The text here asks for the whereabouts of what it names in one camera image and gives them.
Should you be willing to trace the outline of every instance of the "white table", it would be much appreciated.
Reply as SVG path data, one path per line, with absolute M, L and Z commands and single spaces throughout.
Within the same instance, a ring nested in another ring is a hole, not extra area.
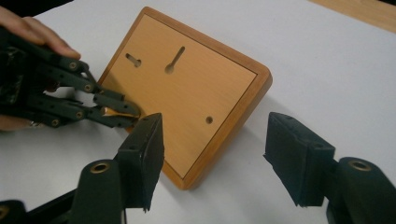
M 267 65 L 274 84 L 198 189 L 161 175 L 151 211 L 129 223 L 327 223 L 294 203 L 262 157 L 268 113 L 295 117 L 336 149 L 377 164 L 396 183 L 396 35 L 308 1 L 78 0 L 37 16 L 99 78 L 144 6 Z M 28 210 L 77 186 L 91 161 L 112 158 L 127 133 L 89 121 L 0 134 L 0 201 Z

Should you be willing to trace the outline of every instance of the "metal screw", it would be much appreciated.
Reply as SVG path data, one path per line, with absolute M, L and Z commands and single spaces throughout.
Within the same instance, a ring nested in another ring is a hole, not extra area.
M 81 119 L 82 116 L 83 116 L 83 113 L 82 113 L 81 111 L 78 111 L 78 112 L 76 113 L 76 118 Z
M 56 127 L 56 126 L 59 125 L 59 120 L 58 119 L 54 119 L 51 124 L 52 124 L 52 126 Z
M 70 69 L 76 69 L 77 68 L 77 63 L 70 63 L 69 64 Z
M 91 89 L 92 89 L 91 85 L 85 85 L 85 87 L 84 87 L 84 90 L 87 92 L 91 91 Z

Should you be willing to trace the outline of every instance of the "wooden board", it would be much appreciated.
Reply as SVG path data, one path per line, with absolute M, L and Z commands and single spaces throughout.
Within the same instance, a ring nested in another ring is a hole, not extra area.
M 396 33 L 396 6 L 377 0 L 310 0 L 352 18 Z
M 145 7 L 99 82 L 124 93 L 142 117 L 163 114 L 163 171 L 180 189 L 190 189 L 243 125 L 272 77 L 264 65 Z

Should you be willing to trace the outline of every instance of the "human finger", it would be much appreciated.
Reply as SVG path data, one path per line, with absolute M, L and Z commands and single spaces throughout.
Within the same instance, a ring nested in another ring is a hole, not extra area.
M 0 115 L 0 130 L 1 131 L 17 131 L 20 129 L 29 128 L 31 122 L 28 119 L 20 119 L 7 115 Z
M 81 55 L 77 51 L 70 48 L 70 46 L 63 39 L 61 39 L 48 26 L 41 23 L 41 21 L 38 21 L 32 17 L 24 17 L 23 20 L 26 21 L 30 27 L 32 27 L 36 34 L 44 39 L 45 45 L 47 45 L 50 49 L 53 49 L 55 52 L 63 56 L 80 59 Z
M 45 44 L 44 38 L 36 34 L 29 23 L 4 7 L 0 7 L 0 26 L 34 44 Z

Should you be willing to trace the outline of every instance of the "keyhole slot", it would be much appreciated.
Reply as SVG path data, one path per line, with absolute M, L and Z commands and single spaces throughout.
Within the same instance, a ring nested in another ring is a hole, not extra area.
M 135 67 L 139 67 L 140 65 L 142 65 L 142 61 L 140 61 L 140 59 L 136 59 L 134 56 L 132 56 L 132 55 L 129 54 L 129 53 L 126 53 L 126 54 L 125 54 L 125 57 L 126 57 L 129 61 L 131 61 L 131 63 L 133 63 Z
M 174 69 L 175 69 L 175 64 L 177 63 L 177 61 L 178 61 L 178 59 L 180 58 L 180 56 L 183 54 L 184 49 L 185 49 L 184 46 L 181 47 L 181 48 L 178 50 L 178 52 L 177 52 L 177 54 L 176 54 L 174 60 L 173 60 L 171 63 L 169 63 L 168 65 L 166 65 L 166 67 L 165 67 L 165 73 L 166 73 L 166 74 L 172 74 L 172 73 L 173 73 L 173 71 L 174 71 Z

